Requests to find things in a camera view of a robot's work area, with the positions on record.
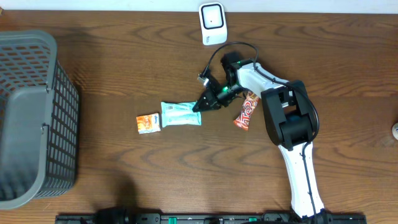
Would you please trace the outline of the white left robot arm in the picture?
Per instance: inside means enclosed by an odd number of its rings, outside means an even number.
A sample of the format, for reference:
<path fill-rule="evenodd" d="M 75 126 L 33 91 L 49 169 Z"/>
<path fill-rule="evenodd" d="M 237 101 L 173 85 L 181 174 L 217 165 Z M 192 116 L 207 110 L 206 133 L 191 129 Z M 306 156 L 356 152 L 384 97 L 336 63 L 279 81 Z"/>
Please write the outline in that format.
<path fill-rule="evenodd" d="M 96 129 L 100 149 L 115 166 L 108 184 L 115 185 L 116 205 L 96 212 L 96 223 L 159 223 L 159 208 L 167 199 L 175 206 L 188 196 L 197 198 L 189 183 L 193 174 L 176 169 L 177 154 L 199 148 L 189 128 L 139 134 L 136 116 L 157 112 L 160 102 L 195 101 L 196 96 L 160 95 L 113 98 L 98 108 Z"/>

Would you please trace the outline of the green lid jar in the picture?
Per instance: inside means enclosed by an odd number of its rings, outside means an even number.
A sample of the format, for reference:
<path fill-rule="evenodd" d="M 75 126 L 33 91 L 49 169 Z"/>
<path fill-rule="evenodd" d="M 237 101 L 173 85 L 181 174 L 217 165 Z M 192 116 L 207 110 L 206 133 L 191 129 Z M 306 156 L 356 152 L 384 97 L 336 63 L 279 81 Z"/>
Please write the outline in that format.
<path fill-rule="evenodd" d="M 392 135 L 398 139 L 398 123 L 394 124 L 392 127 Z"/>

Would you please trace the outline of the mint green wipes packet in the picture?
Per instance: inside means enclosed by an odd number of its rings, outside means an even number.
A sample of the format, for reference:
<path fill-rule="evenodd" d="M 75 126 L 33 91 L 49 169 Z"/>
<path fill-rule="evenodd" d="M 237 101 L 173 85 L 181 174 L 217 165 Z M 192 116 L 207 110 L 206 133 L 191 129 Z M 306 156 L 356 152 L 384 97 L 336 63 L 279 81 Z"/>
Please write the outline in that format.
<path fill-rule="evenodd" d="M 178 125 L 201 126 L 201 113 L 194 112 L 196 101 L 183 103 L 161 102 L 162 127 Z"/>

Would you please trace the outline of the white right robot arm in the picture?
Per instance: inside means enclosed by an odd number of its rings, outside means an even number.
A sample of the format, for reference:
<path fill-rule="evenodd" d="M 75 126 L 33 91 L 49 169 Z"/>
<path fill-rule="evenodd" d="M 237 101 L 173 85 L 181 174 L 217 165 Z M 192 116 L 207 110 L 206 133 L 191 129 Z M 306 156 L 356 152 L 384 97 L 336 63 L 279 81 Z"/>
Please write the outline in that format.
<path fill-rule="evenodd" d="M 261 99 L 266 130 L 284 158 L 292 193 L 291 207 L 302 220 L 317 221 L 324 208 L 313 168 L 313 141 L 319 132 L 317 110 L 300 80 L 278 78 L 250 58 L 237 52 L 221 59 L 226 83 L 220 85 L 205 68 L 198 76 L 206 90 L 195 112 L 227 107 L 241 92 L 249 90 Z"/>

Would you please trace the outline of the orange small box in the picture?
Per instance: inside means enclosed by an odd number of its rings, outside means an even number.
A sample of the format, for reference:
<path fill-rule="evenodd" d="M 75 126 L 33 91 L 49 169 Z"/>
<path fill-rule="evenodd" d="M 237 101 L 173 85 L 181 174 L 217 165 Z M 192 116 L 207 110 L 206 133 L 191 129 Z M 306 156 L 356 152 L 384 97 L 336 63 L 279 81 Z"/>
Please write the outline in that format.
<path fill-rule="evenodd" d="M 138 116 L 136 118 L 139 134 L 149 134 L 161 131 L 158 113 Z"/>

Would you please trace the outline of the red chocolate bar wrapper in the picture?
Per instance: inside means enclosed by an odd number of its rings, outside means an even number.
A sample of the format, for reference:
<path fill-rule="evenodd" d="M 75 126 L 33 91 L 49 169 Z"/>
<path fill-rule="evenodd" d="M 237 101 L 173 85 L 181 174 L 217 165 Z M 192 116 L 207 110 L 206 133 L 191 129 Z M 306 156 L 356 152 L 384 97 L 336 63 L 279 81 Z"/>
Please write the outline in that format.
<path fill-rule="evenodd" d="M 253 93 L 252 91 L 248 91 L 246 95 L 246 99 L 242 105 L 242 110 L 239 114 L 239 116 L 233 121 L 233 123 L 247 131 L 249 129 L 249 122 L 251 119 L 251 115 L 253 114 L 254 110 L 257 107 L 259 101 L 259 97 Z"/>

